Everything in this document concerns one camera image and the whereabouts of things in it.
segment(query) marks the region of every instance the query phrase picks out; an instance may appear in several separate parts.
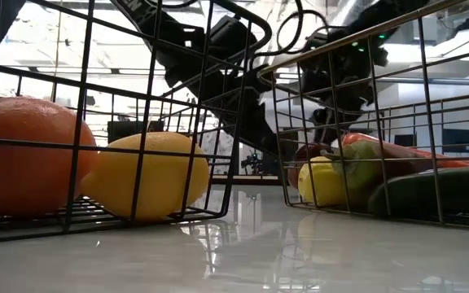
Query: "wire basket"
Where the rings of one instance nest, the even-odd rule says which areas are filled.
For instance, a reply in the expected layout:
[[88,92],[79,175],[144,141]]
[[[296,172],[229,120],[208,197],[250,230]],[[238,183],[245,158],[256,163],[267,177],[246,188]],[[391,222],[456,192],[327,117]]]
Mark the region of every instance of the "wire basket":
[[[446,0],[428,5],[260,72],[261,75],[273,74],[273,80],[264,77],[261,80],[273,86],[274,118],[280,147],[283,149],[287,144],[306,146],[303,150],[306,154],[302,153],[305,158],[280,157],[281,168],[286,174],[282,176],[282,184],[287,206],[469,228],[469,139],[463,142],[454,139],[461,133],[467,133],[469,137],[469,91],[447,93],[451,91],[451,85],[469,85],[469,80],[432,78],[430,72],[437,65],[469,60],[469,51],[464,53],[463,50],[449,58],[428,57],[424,38],[426,26],[423,25],[425,15],[461,4],[464,1]],[[370,45],[372,37],[381,37],[389,29],[409,22],[419,33],[417,53],[420,59],[414,63],[420,65],[378,74]],[[361,51],[362,60],[368,60],[363,64],[370,66],[371,77],[338,82],[340,68],[335,66],[335,60],[344,50],[352,49]],[[305,77],[302,78],[301,65],[315,62],[328,63],[329,87],[303,92]],[[403,76],[416,70],[423,78]],[[284,72],[294,72],[288,76],[293,76],[292,82],[299,84],[299,90],[275,82],[274,78],[284,78]],[[379,86],[384,83],[397,83],[396,89],[380,93]],[[357,111],[345,108],[345,99],[353,90],[359,90],[360,85],[370,85],[373,101],[369,107]],[[409,90],[420,97],[417,98],[419,101],[389,102],[391,98],[384,96],[379,99],[384,93],[406,96]],[[330,96],[324,102],[319,98],[323,93]],[[315,123],[309,116],[308,106],[324,108],[333,120]],[[293,113],[294,107],[300,108],[301,114]],[[324,138],[330,132],[335,135],[331,146],[314,142],[315,133]],[[297,138],[291,138],[292,133],[297,133]],[[368,150],[373,150],[374,154],[360,152],[356,155],[359,147],[362,148],[359,150],[370,147]],[[322,155],[326,158],[310,160]],[[337,173],[338,177],[328,177],[327,170]],[[296,172],[292,175],[296,178],[300,173],[299,181],[304,185],[299,188],[303,194],[290,187],[289,172]]]
[[[202,92],[205,90],[200,90],[200,94],[196,97],[194,103],[183,102],[173,98],[173,96],[178,93],[179,90],[185,89],[189,85],[195,85],[202,89],[207,88],[208,84],[208,74],[210,74],[214,69],[228,71],[228,70],[238,70],[245,72],[248,67],[248,56],[256,49],[254,45],[251,45],[249,41],[243,42],[247,44],[245,49],[238,52],[236,56],[238,58],[228,56],[224,59],[213,58],[208,53],[208,47],[211,42],[209,34],[211,32],[211,19],[213,15],[213,6],[218,5],[224,7],[227,10],[230,10],[242,19],[248,21],[248,32],[246,40],[251,36],[251,27],[253,23],[257,25],[265,24],[265,21],[257,17],[253,13],[236,6],[231,2],[226,1],[211,1],[210,9],[208,12],[208,24],[205,28],[205,40],[204,40],[204,51],[196,51],[185,46],[178,46],[162,40],[160,38],[160,26],[163,22],[162,20],[162,4],[159,2],[155,6],[151,6],[152,16],[155,17],[155,26],[152,27],[152,30],[147,33],[143,32],[139,27],[137,32],[131,29],[121,27],[120,25],[113,24],[104,20],[100,20],[94,17],[94,9],[98,3],[95,0],[88,1],[87,13],[80,13],[74,11],[62,5],[57,5],[52,2],[44,0],[33,0],[30,1],[35,3],[45,9],[51,9],[59,11],[64,15],[70,15],[71,17],[78,18],[85,21],[85,38],[84,38],[84,49],[82,54],[82,64],[81,64],[81,75],[80,79],[77,80],[57,77],[52,74],[44,74],[40,72],[31,72],[27,70],[21,70],[19,68],[11,68],[0,65],[0,72],[7,75],[16,76],[19,78],[17,86],[17,91],[15,95],[21,95],[21,87],[23,79],[27,80],[39,80],[52,85],[52,98],[55,102],[56,89],[59,86],[71,86],[78,88],[78,100],[75,107],[71,109],[77,115],[77,123],[75,128],[75,139],[73,144],[55,144],[55,143],[43,143],[43,142],[25,142],[25,141],[16,141],[16,140],[7,140],[0,138],[0,145],[12,145],[15,147],[36,147],[36,148],[56,148],[56,149],[66,149],[72,152],[72,162],[71,162],[71,177],[70,177],[70,188],[68,194],[66,194],[66,207],[61,208],[57,212],[53,212],[44,216],[34,216],[32,218],[16,218],[12,216],[0,215],[0,241],[4,240],[13,240],[13,239],[22,239],[22,238],[35,238],[41,236],[49,235],[61,235],[61,234],[73,234],[86,231],[95,231],[95,230],[108,230],[115,228],[125,228],[134,225],[145,225],[146,223],[141,223],[136,221],[136,211],[137,203],[139,197],[140,186],[142,185],[141,181],[141,171],[142,171],[142,162],[144,158],[148,155],[163,155],[163,156],[185,156],[189,157],[189,166],[186,172],[186,188],[184,195],[182,197],[182,208],[179,208],[175,213],[168,215],[163,219],[164,223],[177,223],[177,222],[189,222],[189,221],[201,221],[207,219],[216,219],[223,217],[229,207],[230,193],[231,193],[231,182],[237,167],[237,163],[233,160],[231,154],[239,148],[239,111],[243,106],[242,99],[238,98],[241,93],[245,91],[245,84],[242,81],[241,85],[236,89],[230,89],[229,93],[221,92],[217,96],[211,97],[210,95],[207,98],[203,98]],[[125,7],[131,8],[131,5],[137,5],[139,2],[123,2],[122,5],[119,2],[112,2],[115,4],[120,11],[124,12]],[[3,16],[2,13],[7,13],[9,2],[0,0],[0,29],[4,25],[3,21],[8,21]],[[147,75],[144,78],[148,79],[148,87],[146,93],[139,93],[130,90],[121,90],[111,86],[105,85],[96,85],[91,84],[87,81],[89,74],[89,58],[90,58],[90,44],[92,43],[92,31],[95,24],[99,26],[106,27],[109,29],[120,31],[124,34],[130,36],[135,36],[143,39],[149,46],[151,50],[151,66],[146,71]],[[265,31],[265,38],[270,38],[270,32],[267,29]],[[161,54],[164,50],[172,50],[173,52],[179,52],[179,54],[186,55],[189,59],[194,59],[195,62],[200,62],[202,64],[201,70],[196,74],[192,74],[191,78],[187,81],[183,81],[179,85],[175,85],[171,90],[164,94],[155,95],[153,91],[153,81],[156,78],[156,56]],[[110,112],[97,112],[87,108],[87,99],[90,96],[90,91],[98,91],[100,93],[106,94],[109,97],[109,103],[112,105],[112,110]],[[230,110],[215,106],[212,102],[221,101],[222,98],[233,98],[235,97],[236,103]],[[114,103],[118,98],[130,98],[136,101],[136,115],[128,116],[125,113],[114,112]],[[169,104],[169,112],[162,112],[164,107],[160,108],[160,112],[150,112],[150,103],[158,102],[164,104]],[[99,115],[108,115],[108,137],[111,135],[109,132],[110,129],[113,129],[114,125],[117,127],[118,116],[128,117],[131,120],[138,121],[138,132],[141,133],[140,138],[140,147],[137,150],[126,150],[118,148],[106,148],[103,146],[83,146],[80,142],[80,133],[82,121],[88,118],[90,115],[99,114]],[[216,124],[215,127],[205,128],[204,117],[215,116],[216,118],[220,117],[220,123]],[[185,131],[182,131],[182,134],[188,136],[192,140],[192,147],[189,154],[182,153],[172,153],[166,151],[140,151],[145,150],[146,136],[148,131],[148,125],[163,125],[162,130],[164,131],[179,131],[179,129],[184,128]],[[219,150],[219,140],[220,136],[226,135],[225,133],[230,133],[232,137],[232,143],[230,149],[225,154],[220,154]],[[201,155],[196,152],[196,146],[203,146],[205,144],[204,137],[206,134],[211,134],[213,139],[210,139],[213,142],[212,147],[210,147],[205,154]],[[95,202],[89,197],[81,195],[74,199],[74,194],[76,190],[76,172],[77,172],[77,161],[79,158],[79,152],[84,151],[110,151],[117,153],[133,153],[138,155],[137,160],[137,172],[134,179],[134,194],[131,206],[131,213],[129,217],[115,216],[113,213],[109,212],[105,207],[100,203]],[[206,158],[209,165],[209,180],[208,188],[204,192],[203,196],[198,200],[197,203],[188,207],[186,205],[186,198],[188,197],[188,190],[190,187],[191,180],[191,170],[192,165],[195,162],[195,158]],[[221,188],[215,187],[213,185],[213,174],[215,173],[215,168],[224,168],[226,171],[227,179],[226,184]]]

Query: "wire mesh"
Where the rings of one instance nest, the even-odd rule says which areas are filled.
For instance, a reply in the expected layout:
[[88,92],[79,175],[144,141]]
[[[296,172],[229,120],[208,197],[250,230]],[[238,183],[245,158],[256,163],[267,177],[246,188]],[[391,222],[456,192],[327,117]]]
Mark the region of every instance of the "wire mesh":
[[[446,79],[438,81],[438,78],[430,78],[429,73],[429,68],[434,66],[469,58],[469,52],[451,58],[429,59],[425,48],[425,29],[423,26],[423,17],[426,15],[443,11],[463,2],[462,0],[448,0],[433,3],[373,28],[335,42],[329,42],[288,61],[267,67],[260,72],[261,76],[273,74],[273,79],[261,77],[261,80],[273,86],[274,118],[280,147],[284,148],[291,143],[298,147],[305,147],[305,153],[302,155],[306,156],[307,159],[298,160],[283,155],[280,157],[280,166],[285,174],[290,173],[293,174],[290,176],[298,178],[299,173],[298,180],[301,182],[298,185],[302,185],[298,187],[300,192],[298,189],[289,187],[290,182],[287,175],[282,176],[284,201],[287,206],[469,228],[469,168],[450,167],[465,167],[466,164],[469,164],[469,142],[447,142],[443,138],[443,133],[453,128],[469,131],[469,94],[436,94],[438,90],[450,89],[451,87],[447,88],[446,86],[451,86],[454,82],[446,81]],[[420,64],[376,74],[373,47],[371,46],[372,37],[409,22],[414,24],[414,30],[419,33]],[[363,52],[362,58],[369,60],[371,75],[367,78],[339,83],[335,77],[340,77],[341,68],[335,68],[334,60],[341,58],[341,55],[338,54],[341,54],[345,48],[358,46],[357,44],[365,44],[360,51]],[[329,63],[330,86],[303,92],[300,65],[302,62],[312,62],[316,58],[326,60]],[[295,69],[296,76],[291,79],[298,83],[298,90],[275,82],[275,77],[280,78],[279,68]],[[379,104],[381,101],[378,99],[378,84],[388,82],[385,79],[387,77],[394,77],[395,81],[390,82],[403,84],[406,82],[403,74],[416,70],[420,72],[422,78],[418,87],[412,89],[412,93],[417,93],[422,102],[409,101],[387,106]],[[358,112],[339,107],[339,102],[347,98],[345,94],[342,94],[343,90],[352,89],[354,86],[362,84],[370,85],[374,98],[370,106],[363,107]],[[442,86],[433,90],[432,84],[441,84]],[[467,85],[468,81],[459,84]],[[279,90],[287,92],[287,97],[280,95]],[[401,94],[403,89],[398,88],[397,90]],[[330,103],[324,103],[315,97],[316,94],[321,93],[331,96],[328,99]],[[298,111],[301,111],[301,115],[292,113],[292,100],[299,101],[300,110]],[[309,117],[305,108],[306,103],[316,104],[317,107],[325,108],[330,113],[338,114],[333,115],[334,119],[330,123],[327,120],[327,123],[317,125],[313,123],[312,117]],[[345,121],[347,116],[358,116],[359,118]],[[322,150],[325,151],[320,152],[316,148],[319,147],[319,144],[313,141],[313,132],[322,131],[325,135],[327,131],[331,130],[336,131],[337,139],[331,146],[322,147]],[[298,139],[284,138],[284,135],[290,133],[298,133]],[[345,152],[350,151],[350,147],[355,143],[354,140],[348,139],[352,133],[367,133],[374,137],[375,155],[370,153],[363,155],[365,151],[360,155],[351,152],[349,152],[351,155],[346,155]],[[397,135],[410,137],[410,143],[401,146],[405,154],[395,153],[395,151],[392,153],[393,150],[400,150],[400,147],[395,148],[392,141]],[[358,147],[356,146],[351,151],[358,153]],[[425,151],[425,155],[420,155],[421,151]],[[326,156],[328,160],[310,160],[318,156]],[[411,168],[410,166],[415,165],[418,168],[412,172],[407,171],[408,168]],[[334,181],[339,179],[329,177],[327,175],[328,169],[331,169],[332,172],[338,171],[342,181],[338,188],[343,191],[335,191],[334,186],[337,186],[338,183],[334,183]],[[357,190],[355,186],[359,182],[372,176],[375,177],[373,184],[369,182],[370,185],[366,188]],[[378,199],[381,199],[379,208],[377,206]]]
[[[30,1],[37,5],[40,5],[45,8],[59,11],[60,13],[67,14],[73,17],[77,17],[85,21],[85,40],[84,40],[84,49],[81,62],[81,75],[77,80],[65,77],[52,76],[51,74],[45,74],[40,72],[30,72],[22,70],[19,68],[11,68],[7,66],[0,65],[0,74],[4,73],[7,75],[15,76],[18,78],[17,85],[17,96],[21,95],[21,90],[23,88],[24,80],[37,80],[43,81],[52,85],[52,99],[55,103],[57,97],[57,91],[60,86],[70,86],[77,88],[78,90],[78,99],[76,107],[68,107],[73,110],[76,114],[76,127],[74,133],[73,144],[59,144],[59,143],[45,143],[45,142],[30,142],[30,141],[18,141],[18,140],[9,140],[0,138],[0,146],[13,146],[19,148],[26,147],[35,147],[40,148],[50,148],[50,149],[64,149],[70,150],[72,152],[72,161],[71,161],[71,172],[70,172],[70,185],[69,192],[66,194],[66,206],[61,208],[57,212],[46,214],[44,216],[34,216],[32,218],[16,218],[12,216],[0,215],[0,241],[12,240],[12,239],[21,239],[21,238],[34,238],[41,236],[50,236],[50,235],[59,235],[59,234],[72,234],[80,233],[86,231],[94,230],[108,230],[115,228],[125,228],[134,225],[146,225],[150,223],[143,223],[136,221],[136,213],[138,209],[139,201],[139,190],[141,189],[142,182],[141,174],[145,165],[145,158],[149,155],[157,156],[178,156],[178,157],[188,157],[190,158],[189,164],[186,171],[186,185],[184,188],[184,194],[182,196],[182,203],[179,204],[178,210],[173,214],[165,217],[162,222],[164,223],[176,223],[176,222],[189,222],[189,221],[201,221],[207,219],[215,219],[224,216],[227,213],[229,207],[230,193],[231,193],[231,182],[233,175],[235,173],[235,167],[238,162],[235,162],[231,154],[234,154],[239,147],[239,115],[237,111],[230,111],[220,108],[215,108],[209,106],[211,100],[219,99],[227,95],[233,94],[242,94],[245,91],[245,83],[242,81],[241,86],[238,89],[231,90],[226,92],[224,87],[224,92],[220,93],[215,98],[210,98],[208,101],[202,99],[202,90],[200,94],[196,97],[195,103],[183,102],[176,100],[173,96],[179,91],[185,89],[186,86],[197,81],[200,83],[200,88],[203,89],[207,87],[206,76],[213,70],[212,68],[220,68],[227,71],[228,69],[237,69],[240,71],[247,71],[249,53],[251,52],[251,47],[249,42],[246,42],[246,48],[244,51],[240,51],[237,56],[243,56],[243,66],[237,65],[235,62],[231,62],[229,59],[220,60],[213,58],[208,53],[208,46],[211,42],[209,34],[211,32],[211,19],[213,17],[213,6],[219,5],[225,9],[236,10],[237,13],[241,13],[241,17],[244,16],[255,16],[249,11],[246,11],[240,7],[237,7],[234,3],[225,2],[225,1],[211,1],[211,5],[208,10],[208,23],[206,27],[206,38],[204,40],[204,52],[193,51],[184,46],[177,46],[174,44],[167,43],[160,39],[160,26],[162,22],[161,18],[161,8],[162,2],[158,2],[156,7],[156,26],[154,27],[153,35],[146,35],[145,33],[139,33],[134,30],[123,28],[119,25],[100,20],[94,17],[95,9],[95,0],[88,1],[87,13],[80,13],[67,7],[63,7],[55,4],[53,2],[48,2],[45,0],[32,0]],[[0,20],[2,20],[2,0],[0,0]],[[251,27],[253,24],[253,19],[247,19],[248,21],[248,33],[247,40],[251,35]],[[149,74],[145,76],[148,79],[147,89],[145,93],[139,93],[130,90],[117,89],[111,86],[105,85],[96,85],[88,82],[89,74],[89,58],[90,58],[90,47],[92,40],[92,31],[95,25],[103,26],[109,29],[114,29],[122,33],[129,34],[131,36],[140,37],[143,40],[150,41],[153,45],[151,48],[151,66],[149,67]],[[153,94],[153,85],[154,79],[156,76],[156,55],[160,50],[166,50],[167,48],[172,50],[177,50],[185,52],[195,57],[199,57],[202,60],[201,73],[189,81],[184,81],[180,85],[174,86],[170,91],[161,94]],[[86,106],[86,101],[89,97],[89,92],[98,91],[102,94],[107,95],[109,103],[111,104],[111,111],[109,112],[100,112],[88,109]],[[118,98],[130,98],[135,100],[136,109],[134,115],[129,115],[128,113],[120,113],[115,109],[116,101]],[[242,107],[242,99],[239,100],[238,111]],[[169,113],[163,112],[163,108],[160,108],[160,112],[154,113],[150,112],[150,104],[153,102],[169,104]],[[232,117],[234,123],[232,125],[224,125],[219,123],[216,127],[207,128],[205,127],[205,121],[207,117],[213,117],[212,111],[215,113],[221,113],[222,116]],[[104,147],[104,146],[86,146],[81,142],[81,125],[83,121],[89,119],[91,115],[107,115],[109,117],[108,122],[108,139],[110,132],[112,132],[114,126],[117,127],[117,117],[126,117],[137,121],[138,132],[141,134],[140,137],[140,147],[138,149],[122,149],[122,148],[113,148],[113,147]],[[168,152],[168,151],[148,151],[146,149],[146,143],[149,144],[149,140],[146,140],[148,133],[148,125],[155,124],[158,122],[159,125],[163,125],[162,129],[159,131],[169,131],[175,130],[176,132],[179,129],[184,128],[184,131],[181,131],[181,134],[186,135],[192,141],[191,151],[189,153],[178,153],[178,152]],[[226,129],[232,129],[233,135],[233,144],[232,150],[230,150],[229,155],[220,155],[219,151],[219,139],[220,134]],[[199,154],[196,151],[197,147],[202,147],[205,143],[204,135],[208,133],[216,134],[214,141],[214,147],[212,150],[206,152],[206,154]],[[122,154],[134,154],[137,155],[136,163],[136,175],[134,178],[134,194],[131,205],[130,216],[116,216],[109,210],[107,210],[101,203],[92,200],[91,198],[77,194],[77,163],[80,159],[81,151],[99,151],[103,152],[113,152],[113,153],[122,153]],[[193,164],[197,158],[205,158],[208,161],[209,165],[209,179],[208,179],[208,188],[204,192],[199,203],[188,206],[187,198],[188,191],[190,189],[191,183],[191,170],[193,169]],[[218,167],[227,167],[227,179],[226,184],[218,190],[213,186],[213,174],[215,173],[215,168]],[[5,179],[0,178],[2,182],[0,184],[5,184]]]

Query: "lemon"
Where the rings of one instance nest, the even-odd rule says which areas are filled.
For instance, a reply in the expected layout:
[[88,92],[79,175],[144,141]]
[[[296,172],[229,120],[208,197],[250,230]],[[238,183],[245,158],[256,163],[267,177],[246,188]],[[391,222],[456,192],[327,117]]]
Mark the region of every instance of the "lemon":
[[[141,134],[116,140],[111,148],[139,150]],[[192,141],[179,133],[148,133],[145,150],[190,154]],[[196,146],[196,154],[203,154]],[[101,203],[117,216],[130,216],[133,202],[137,154],[101,151],[97,163],[84,177],[84,195]],[[186,186],[189,156],[144,155],[136,221],[159,221],[180,210]],[[199,199],[208,186],[208,161],[195,158],[186,205]]]
[[[324,156],[312,158],[310,161],[326,162],[310,165],[313,171],[312,178],[318,206],[346,204],[343,178],[332,168],[331,161]],[[309,164],[304,164],[301,167],[300,175],[298,176],[298,191],[304,201],[314,203]]]

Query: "glossy floor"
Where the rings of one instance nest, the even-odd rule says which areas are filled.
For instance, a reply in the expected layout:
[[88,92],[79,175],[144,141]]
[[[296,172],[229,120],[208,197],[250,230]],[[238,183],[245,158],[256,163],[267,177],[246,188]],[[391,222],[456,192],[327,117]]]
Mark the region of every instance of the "glossy floor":
[[0,292],[469,292],[469,231],[286,208],[281,194],[236,186],[221,221],[0,243]]

